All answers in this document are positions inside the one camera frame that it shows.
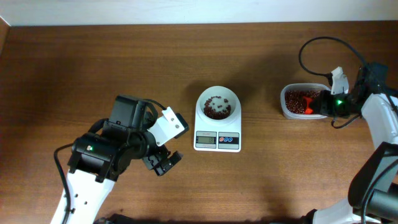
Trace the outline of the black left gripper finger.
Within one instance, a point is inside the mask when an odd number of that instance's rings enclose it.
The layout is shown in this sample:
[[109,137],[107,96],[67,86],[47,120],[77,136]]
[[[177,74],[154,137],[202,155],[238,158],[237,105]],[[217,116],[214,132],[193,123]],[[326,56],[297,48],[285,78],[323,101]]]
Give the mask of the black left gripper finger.
[[167,148],[160,148],[159,150],[144,157],[144,162],[148,170],[155,170],[162,161],[166,160],[170,155],[170,151]]
[[166,157],[162,159],[158,165],[155,167],[155,173],[158,176],[163,176],[166,174],[171,168],[173,168],[178,162],[180,162],[183,158],[183,154],[178,151],[174,152],[170,157]]

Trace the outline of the red plastic measuring scoop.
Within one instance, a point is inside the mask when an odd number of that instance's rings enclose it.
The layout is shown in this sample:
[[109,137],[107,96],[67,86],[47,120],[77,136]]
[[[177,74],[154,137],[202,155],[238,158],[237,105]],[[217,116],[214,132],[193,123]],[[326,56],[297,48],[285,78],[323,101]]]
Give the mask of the red plastic measuring scoop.
[[312,103],[313,99],[307,96],[304,96],[303,99],[305,100],[305,111],[304,114],[313,114],[313,109],[310,107],[310,104]]

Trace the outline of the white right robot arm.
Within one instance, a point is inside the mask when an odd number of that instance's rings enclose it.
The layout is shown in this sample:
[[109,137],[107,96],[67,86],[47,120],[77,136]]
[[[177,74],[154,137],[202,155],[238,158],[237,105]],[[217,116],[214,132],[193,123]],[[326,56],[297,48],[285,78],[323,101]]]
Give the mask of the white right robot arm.
[[397,221],[397,90],[386,86],[387,67],[361,67],[354,88],[333,80],[331,90],[306,98],[306,112],[354,121],[363,118],[375,151],[351,181],[348,196],[323,210],[312,210],[304,223],[394,223]]

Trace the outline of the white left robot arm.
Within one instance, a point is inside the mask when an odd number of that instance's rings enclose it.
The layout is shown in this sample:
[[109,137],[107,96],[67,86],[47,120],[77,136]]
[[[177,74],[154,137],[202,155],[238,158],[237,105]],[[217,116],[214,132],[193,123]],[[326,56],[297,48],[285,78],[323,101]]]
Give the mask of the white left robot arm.
[[103,202],[131,161],[141,160],[156,175],[166,174],[181,159],[165,143],[189,129],[172,108],[155,100],[116,97],[110,117],[99,119],[87,133],[65,145],[72,150],[68,170],[53,158],[63,185],[52,223],[94,223]]

